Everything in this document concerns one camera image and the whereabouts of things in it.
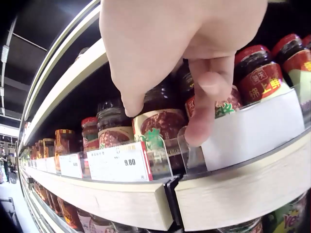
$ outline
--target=9.80 price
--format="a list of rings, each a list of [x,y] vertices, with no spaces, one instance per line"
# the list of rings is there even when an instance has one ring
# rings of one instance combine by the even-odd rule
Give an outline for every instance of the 9.80 price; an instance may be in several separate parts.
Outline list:
[[[132,165],[135,165],[135,159],[127,159],[127,160],[124,160],[124,164],[125,166],[132,166]]]

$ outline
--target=shopper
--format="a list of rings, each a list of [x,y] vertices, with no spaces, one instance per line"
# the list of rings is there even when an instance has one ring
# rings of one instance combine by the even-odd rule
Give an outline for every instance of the shopper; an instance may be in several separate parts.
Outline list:
[[[214,122],[215,101],[232,90],[234,55],[254,38],[266,8],[267,0],[102,1],[100,32],[126,114],[137,115],[145,93],[187,58],[195,115],[185,138],[201,145]]]

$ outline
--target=ceiling pipe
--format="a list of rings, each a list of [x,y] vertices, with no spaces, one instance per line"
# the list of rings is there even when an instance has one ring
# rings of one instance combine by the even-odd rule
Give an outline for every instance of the ceiling pipe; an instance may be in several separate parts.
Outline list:
[[[1,53],[1,61],[2,61],[2,72],[1,72],[1,87],[0,87],[0,95],[1,95],[1,103],[2,103],[2,114],[5,116],[5,109],[4,109],[4,72],[5,72],[5,64],[7,63],[7,57],[9,55],[9,49],[10,49],[10,42],[12,39],[13,31],[15,28],[17,17],[14,19],[14,21],[11,24],[9,34],[7,36],[7,42],[2,47],[2,53]]]

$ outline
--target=finger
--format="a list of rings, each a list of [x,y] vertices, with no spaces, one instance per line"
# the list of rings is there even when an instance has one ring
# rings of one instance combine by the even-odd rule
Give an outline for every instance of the finger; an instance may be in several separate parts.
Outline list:
[[[185,138],[200,146],[211,134],[215,101],[226,100],[232,89],[234,56],[189,60],[195,88],[195,114],[189,120]]]

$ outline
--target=red lid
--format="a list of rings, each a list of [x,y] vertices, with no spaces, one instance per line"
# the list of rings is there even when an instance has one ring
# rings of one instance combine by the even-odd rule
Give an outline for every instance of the red lid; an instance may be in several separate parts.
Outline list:
[[[311,42],[311,35],[307,35],[303,40],[302,40],[302,44],[304,46],[306,46],[307,44],[309,44]]]
[[[278,54],[278,52],[280,52],[280,50],[284,47],[284,45],[288,44],[289,42],[291,42],[297,38],[299,38],[299,36],[297,36],[296,34],[293,33],[293,34],[289,34],[289,35],[283,37],[282,39],[280,39],[280,41],[272,49],[272,56],[275,57]]]
[[[83,126],[86,123],[95,123],[95,124],[97,124],[97,118],[94,117],[94,116],[85,118],[84,120],[81,121],[81,126]]]
[[[234,66],[236,66],[238,63],[240,63],[245,57],[252,55],[255,52],[259,52],[259,51],[270,52],[269,49],[267,49],[267,47],[260,45],[260,44],[254,45],[251,47],[247,47],[246,49],[244,49],[241,52],[239,52],[238,54],[236,54],[235,59],[234,59]]]

